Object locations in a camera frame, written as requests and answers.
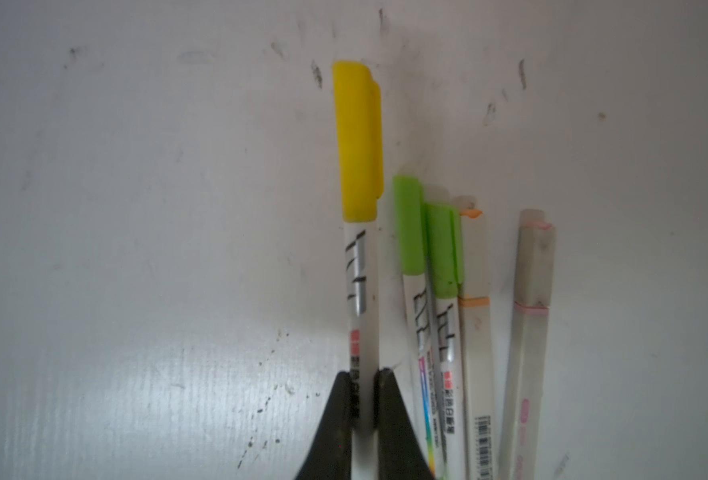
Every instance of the green cap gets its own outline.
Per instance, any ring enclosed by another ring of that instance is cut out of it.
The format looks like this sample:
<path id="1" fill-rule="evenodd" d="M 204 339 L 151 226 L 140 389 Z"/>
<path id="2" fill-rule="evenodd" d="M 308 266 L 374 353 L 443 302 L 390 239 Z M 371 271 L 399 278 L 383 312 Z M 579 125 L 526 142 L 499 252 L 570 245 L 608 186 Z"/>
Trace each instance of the green cap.
<path id="1" fill-rule="evenodd" d="M 426 271 L 426 224 L 423 220 L 423 185 L 415 177 L 394 177 L 394 203 L 402 274 Z"/>
<path id="2" fill-rule="evenodd" d="M 441 299 L 453 298 L 464 276 L 461 216 L 457 208 L 426 204 L 426 230 L 434 294 Z"/>

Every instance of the orange band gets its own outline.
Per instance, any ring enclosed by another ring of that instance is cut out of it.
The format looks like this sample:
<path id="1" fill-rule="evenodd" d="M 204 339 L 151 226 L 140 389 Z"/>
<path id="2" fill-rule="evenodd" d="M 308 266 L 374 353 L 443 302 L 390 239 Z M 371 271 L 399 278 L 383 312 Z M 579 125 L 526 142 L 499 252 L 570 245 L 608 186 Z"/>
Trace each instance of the orange band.
<path id="1" fill-rule="evenodd" d="M 490 306 L 490 297 L 483 296 L 481 298 L 459 298 L 457 304 L 460 306 Z"/>

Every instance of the rainbow stripe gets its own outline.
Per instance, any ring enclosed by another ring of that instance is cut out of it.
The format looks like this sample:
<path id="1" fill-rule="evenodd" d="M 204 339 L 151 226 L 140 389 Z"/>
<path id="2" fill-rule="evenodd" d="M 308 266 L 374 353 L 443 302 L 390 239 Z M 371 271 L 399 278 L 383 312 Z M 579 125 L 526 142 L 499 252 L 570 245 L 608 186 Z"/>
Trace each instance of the rainbow stripe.
<path id="1" fill-rule="evenodd" d="M 423 418 L 426 421 L 426 445 L 428 453 L 428 468 L 432 475 L 436 475 L 436 464 L 434 461 L 434 436 L 431 435 L 431 399 L 428 396 L 428 379 L 426 378 L 426 357 L 422 356 L 417 360 L 421 369 L 421 393 L 423 393 Z"/>

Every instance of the green-capped marker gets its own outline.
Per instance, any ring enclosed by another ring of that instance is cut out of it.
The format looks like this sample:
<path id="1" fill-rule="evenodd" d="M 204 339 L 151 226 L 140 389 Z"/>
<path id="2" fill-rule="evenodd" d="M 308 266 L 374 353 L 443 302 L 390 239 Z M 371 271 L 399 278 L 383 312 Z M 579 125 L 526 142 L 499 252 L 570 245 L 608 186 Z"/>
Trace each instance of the green-capped marker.
<path id="1" fill-rule="evenodd" d="M 426 204 L 425 208 L 431 285 L 437 298 L 454 298 L 464 278 L 461 216 L 451 205 Z"/>
<path id="2" fill-rule="evenodd" d="M 423 186 L 415 177 L 394 177 L 394 203 L 402 274 L 420 275 L 426 271 L 426 224 L 423 212 Z"/>

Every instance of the pink band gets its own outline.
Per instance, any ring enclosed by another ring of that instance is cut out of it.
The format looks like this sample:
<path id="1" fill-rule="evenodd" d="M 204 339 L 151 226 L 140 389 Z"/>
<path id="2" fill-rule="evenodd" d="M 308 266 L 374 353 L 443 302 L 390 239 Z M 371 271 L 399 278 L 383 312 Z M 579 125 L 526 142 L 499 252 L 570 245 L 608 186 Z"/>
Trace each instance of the pink band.
<path id="1" fill-rule="evenodd" d="M 524 313 L 525 315 L 542 315 L 548 316 L 547 306 L 524 306 L 517 302 L 513 303 L 513 309 L 519 313 Z"/>

